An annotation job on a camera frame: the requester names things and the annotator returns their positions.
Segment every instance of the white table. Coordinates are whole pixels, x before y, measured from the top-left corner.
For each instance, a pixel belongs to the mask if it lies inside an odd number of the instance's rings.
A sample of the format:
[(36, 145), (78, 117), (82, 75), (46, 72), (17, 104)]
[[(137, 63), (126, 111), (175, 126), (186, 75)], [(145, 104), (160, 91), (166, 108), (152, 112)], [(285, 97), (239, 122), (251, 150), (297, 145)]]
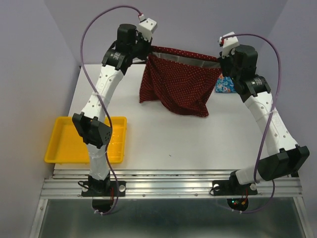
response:
[[(100, 65), (86, 65), (97, 82)], [(252, 165), (262, 134), (237, 94), (213, 92), (207, 118), (180, 116), (160, 101), (139, 103), (144, 65), (131, 66), (117, 87), (108, 111), (127, 117), (125, 156), (115, 169), (227, 170)], [(92, 89), (80, 71), (69, 115), (80, 113)], [(263, 157), (267, 156), (266, 148)], [(56, 165), (55, 169), (88, 169), (89, 165)]]

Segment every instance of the polka dot bag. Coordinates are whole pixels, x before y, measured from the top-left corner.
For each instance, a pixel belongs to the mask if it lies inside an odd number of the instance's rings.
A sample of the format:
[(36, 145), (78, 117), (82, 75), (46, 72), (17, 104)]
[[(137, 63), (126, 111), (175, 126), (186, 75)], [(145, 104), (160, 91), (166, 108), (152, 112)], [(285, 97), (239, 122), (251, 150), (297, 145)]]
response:
[(160, 100), (171, 112), (207, 117), (206, 102), (221, 74), (216, 57), (152, 47), (140, 88), (140, 103)]

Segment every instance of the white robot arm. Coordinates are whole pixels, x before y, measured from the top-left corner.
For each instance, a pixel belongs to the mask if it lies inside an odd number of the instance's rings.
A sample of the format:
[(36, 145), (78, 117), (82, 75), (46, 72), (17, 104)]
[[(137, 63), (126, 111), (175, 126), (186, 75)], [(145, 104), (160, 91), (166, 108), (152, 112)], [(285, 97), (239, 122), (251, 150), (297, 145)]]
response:
[(106, 194), (110, 186), (106, 145), (110, 142), (112, 128), (104, 124), (106, 114), (98, 96), (107, 108), (132, 60), (146, 59), (157, 23), (150, 18), (146, 19), (143, 14), (139, 19), (137, 27), (131, 24), (119, 26), (117, 40), (108, 49), (102, 61), (96, 83), (98, 94), (92, 93), (81, 113), (74, 114), (72, 118), (79, 135), (87, 144), (91, 169), (85, 187), (96, 192), (94, 195)]
[[(260, 131), (264, 133), (269, 115), (272, 120), (269, 124), (265, 143), (269, 157), (259, 161), (256, 173), (257, 181), (272, 180), (290, 175), (301, 167), (309, 156), (306, 146), (299, 146), (284, 125), (278, 111), (272, 107), (272, 94), (266, 79), (256, 74), (258, 59), (257, 51), (246, 45), (240, 45), (237, 37), (230, 32), (220, 37), (219, 44), (222, 52), (218, 58), (223, 76), (230, 76), (234, 88), (240, 95), (243, 103), (252, 113)], [(214, 195), (242, 195), (254, 183), (255, 166), (237, 170), (231, 173), (229, 180), (217, 180), (217, 190)]]

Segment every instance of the metal floor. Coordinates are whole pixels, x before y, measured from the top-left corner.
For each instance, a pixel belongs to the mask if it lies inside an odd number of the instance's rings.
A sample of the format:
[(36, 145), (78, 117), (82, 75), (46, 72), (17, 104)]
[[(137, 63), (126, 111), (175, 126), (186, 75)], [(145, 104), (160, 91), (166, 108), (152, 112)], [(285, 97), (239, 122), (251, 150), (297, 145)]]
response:
[[(250, 198), (248, 210), (268, 198)], [(41, 238), (301, 238), (294, 199), (274, 198), (255, 214), (224, 209), (226, 199), (120, 200), (110, 216), (93, 213), (89, 199), (48, 201)]]

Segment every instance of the gray wall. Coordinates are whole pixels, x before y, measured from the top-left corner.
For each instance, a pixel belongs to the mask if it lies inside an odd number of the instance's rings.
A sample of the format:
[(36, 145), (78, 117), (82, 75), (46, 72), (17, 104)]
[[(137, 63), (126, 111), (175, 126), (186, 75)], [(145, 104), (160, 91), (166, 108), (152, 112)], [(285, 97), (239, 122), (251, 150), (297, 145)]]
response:
[[(311, 152), (299, 174), (305, 205), (317, 237), (316, 12), (316, 0), (289, 0), (269, 38), (277, 46), (282, 62), (282, 85), (277, 108), (294, 138), (300, 145), (307, 145)], [(259, 74), (275, 88), (275, 54), (265, 45), (259, 55)]]
[[(79, 62), (81, 35), (103, 10), (118, 4), (136, 6), (158, 22), (154, 45), (218, 56), (217, 39), (232, 30), (267, 36), (287, 0), (45, 0), (67, 45)], [(116, 39), (121, 23), (137, 24), (137, 13), (120, 9), (107, 13), (87, 34), (85, 62), (100, 63)], [(260, 47), (261, 41), (243, 40)]]
[(78, 66), (43, 0), (2, 0), (0, 32), (0, 237), (25, 238)]

